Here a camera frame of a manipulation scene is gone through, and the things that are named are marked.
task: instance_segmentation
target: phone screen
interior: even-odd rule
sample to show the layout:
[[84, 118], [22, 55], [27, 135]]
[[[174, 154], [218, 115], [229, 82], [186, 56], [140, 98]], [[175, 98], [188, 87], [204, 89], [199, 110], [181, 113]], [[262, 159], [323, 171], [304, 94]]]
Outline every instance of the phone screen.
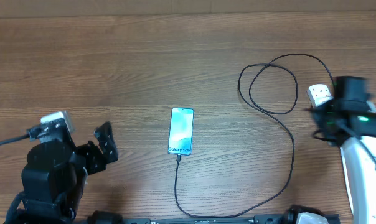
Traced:
[[171, 110], [169, 154], [191, 154], [193, 125], [193, 109], [173, 108]]

